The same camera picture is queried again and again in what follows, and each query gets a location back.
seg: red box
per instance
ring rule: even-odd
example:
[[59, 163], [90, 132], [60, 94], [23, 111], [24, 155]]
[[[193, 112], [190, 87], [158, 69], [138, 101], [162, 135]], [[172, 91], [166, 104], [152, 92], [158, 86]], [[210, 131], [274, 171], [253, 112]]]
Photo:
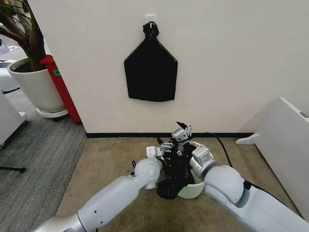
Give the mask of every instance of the red box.
[[66, 85], [64, 84], [64, 81], [54, 61], [54, 58], [51, 55], [47, 55], [44, 59], [40, 61], [40, 63], [44, 64], [48, 69], [48, 72], [63, 100], [66, 109], [68, 110], [68, 113], [73, 123], [77, 125], [79, 122], [81, 122], [81, 118], [79, 117], [79, 114], [75, 108], [74, 102], [72, 101], [69, 91]]

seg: white board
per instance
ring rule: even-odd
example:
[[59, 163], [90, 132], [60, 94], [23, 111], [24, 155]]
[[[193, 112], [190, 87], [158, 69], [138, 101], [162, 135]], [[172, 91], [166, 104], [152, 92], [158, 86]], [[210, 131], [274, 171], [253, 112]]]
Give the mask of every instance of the white board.
[[270, 107], [251, 139], [291, 197], [309, 221], [309, 118], [285, 98]]
[[25, 121], [25, 113], [19, 113], [0, 91], [0, 145]]

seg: black bag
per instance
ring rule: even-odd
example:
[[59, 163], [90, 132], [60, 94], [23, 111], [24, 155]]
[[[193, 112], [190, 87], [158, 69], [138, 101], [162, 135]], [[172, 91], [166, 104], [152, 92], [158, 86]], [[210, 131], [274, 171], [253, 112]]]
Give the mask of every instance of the black bag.
[[177, 60], [156, 39], [155, 22], [143, 26], [144, 41], [126, 58], [129, 98], [165, 102], [175, 99]]

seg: plant pot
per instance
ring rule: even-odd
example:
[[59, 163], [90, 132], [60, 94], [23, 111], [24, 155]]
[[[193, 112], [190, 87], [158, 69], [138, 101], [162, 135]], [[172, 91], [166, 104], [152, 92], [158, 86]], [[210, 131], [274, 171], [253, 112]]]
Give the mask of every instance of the plant pot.
[[17, 67], [27, 62], [28, 58], [12, 63], [8, 67], [8, 72], [30, 102], [44, 113], [64, 111], [66, 109], [64, 103], [47, 69], [36, 72], [15, 72]]

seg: black baseboard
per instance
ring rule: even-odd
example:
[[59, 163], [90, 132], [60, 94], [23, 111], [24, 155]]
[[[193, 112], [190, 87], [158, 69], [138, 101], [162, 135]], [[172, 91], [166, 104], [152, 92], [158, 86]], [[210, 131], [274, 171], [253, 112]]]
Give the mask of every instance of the black baseboard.
[[[169, 138], [171, 137], [171, 133], [86, 133], [87, 138], [119, 138], [119, 137], [161, 137], [161, 138]], [[199, 135], [201, 133], [192, 133], [192, 136]], [[253, 133], [214, 133], [220, 138], [246, 138]], [[200, 138], [211, 138], [213, 137], [211, 134], [203, 134], [199, 136]]]

